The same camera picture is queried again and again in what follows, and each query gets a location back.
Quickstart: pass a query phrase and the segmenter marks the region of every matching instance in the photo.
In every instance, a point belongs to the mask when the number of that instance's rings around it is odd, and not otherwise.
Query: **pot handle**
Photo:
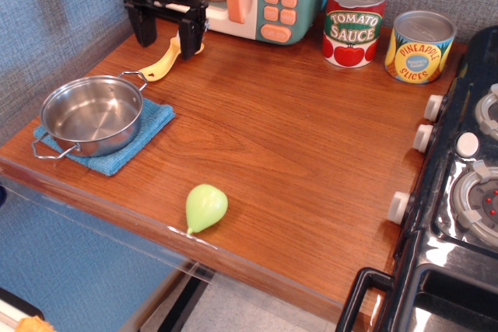
[[[143,82],[145,83],[142,87],[139,88],[140,91],[142,91],[145,87],[147,87],[147,78],[142,74],[142,72],[122,72],[120,75],[118,75],[118,78],[120,78],[122,75],[125,74],[138,74],[140,75],[140,78],[142,78]]]
[[[37,152],[37,143],[40,142],[43,138],[45,138],[48,135],[47,132],[41,136],[41,138],[38,138],[35,140],[33,143],[31,143],[31,148],[33,148],[33,154],[37,159],[61,159],[71,151],[74,151],[75,149],[78,151],[81,151],[81,147],[79,146],[79,143],[74,144],[70,149],[66,149],[63,153],[61,153],[59,156],[40,156]]]

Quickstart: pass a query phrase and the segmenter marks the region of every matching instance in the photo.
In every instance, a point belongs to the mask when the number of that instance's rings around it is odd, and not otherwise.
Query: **stove knob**
[[[426,111],[424,112],[423,117],[431,122],[436,122],[443,98],[444,96],[441,95],[431,95],[427,102]]]
[[[464,159],[467,159],[469,157],[472,157],[474,154],[477,153],[477,150],[479,149],[479,140],[477,139],[477,136],[475,136],[471,132],[465,132],[462,135],[460,135],[460,138],[457,140],[457,153],[459,154],[460,157],[463,157]]]
[[[432,124],[421,124],[415,139],[413,140],[413,148],[421,153],[425,153],[429,145],[430,135],[432,134],[434,126]]]
[[[396,192],[391,201],[391,207],[389,208],[388,219],[397,225],[401,225],[403,220],[403,215],[405,215],[406,208],[408,207],[408,201],[410,195],[404,192]]]

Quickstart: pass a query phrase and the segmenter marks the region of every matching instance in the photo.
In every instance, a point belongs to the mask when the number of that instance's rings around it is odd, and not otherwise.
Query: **wooden countertop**
[[[139,70],[166,52],[131,36],[88,75]],[[145,97],[177,116],[108,177],[70,159],[33,156],[33,120],[0,149],[1,171],[250,285],[337,320],[356,272],[392,273],[399,227],[387,220],[395,191],[411,192],[423,162],[412,141],[431,94],[445,94],[466,46],[454,44],[442,77],[414,86],[383,65],[339,68],[322,57],[323,19],[288,47],[209,31],[204,51],[180,58]],[[225,217],[185,234],[190,190],[210,183]]]

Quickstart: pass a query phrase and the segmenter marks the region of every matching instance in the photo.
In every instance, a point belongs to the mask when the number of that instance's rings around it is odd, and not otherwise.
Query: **yellow handle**
[[[195,54],[200,54],[204,50],[204,44],[201,44],[199,51]],[[171,70],[174,62],[177,60],[178,55],[181,53],[180,40],[178,37],[171,38],[170,48],[161,57],[161,59],[147,68],[140,69],[140,72],[147,78],[149,82],[159,81]]]

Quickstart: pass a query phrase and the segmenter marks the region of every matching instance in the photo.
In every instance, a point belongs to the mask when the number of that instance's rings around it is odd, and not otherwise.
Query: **toy kitchen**
[[[498,26],[478,32],[445,96],[431,96],[414,148],[416,188],[395,193],[393,275],[364,268],[337,330],[368,288],[385,292],[375,330],[498,330]]]

